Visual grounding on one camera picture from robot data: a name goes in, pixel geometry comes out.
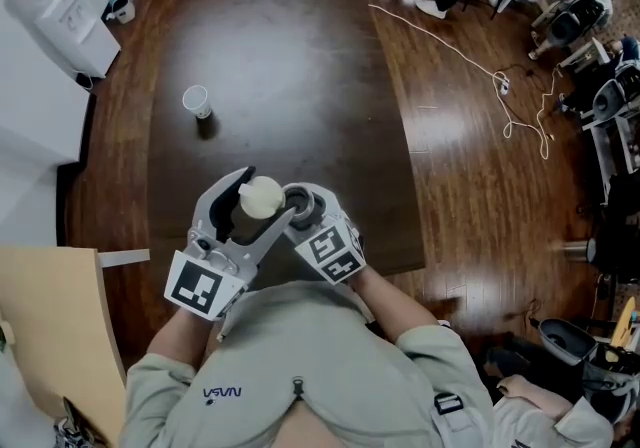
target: cup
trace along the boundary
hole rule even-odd
[[[182,104],[199,119],[205,119],[211,115],[209,93],[201,85],[192,85],[184,91]]]

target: white shoe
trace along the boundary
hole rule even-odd
[[[447,11],[441,11],[438,9],[438,6],[433,0],[422,0],[420,2],[416,2],[416,7],[420,9],[425,14],[429,14],[431,16],[435,16],[441,20],[447,15]]]

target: strap buckle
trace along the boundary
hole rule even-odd
[[[434,397],[433,403],[440,416],[464,409],[462,399],[453,393],[440,393]]]

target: robotic arm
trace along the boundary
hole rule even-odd
[[[187,247],[174,254],[166,299],[209,320],[224,317],[258,274],[283,233],[318,273],[337,284],[366,265],[361,236],[332,192],[311,183],[285,186],[284,200],[248,240],[233,238],[231,214],[254,167],[221,178],[196,203]]]

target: white wall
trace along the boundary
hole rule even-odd
[[[4,1],[0,47],[0,243],[55,245],[56,167],[78,159],[89,94]]]

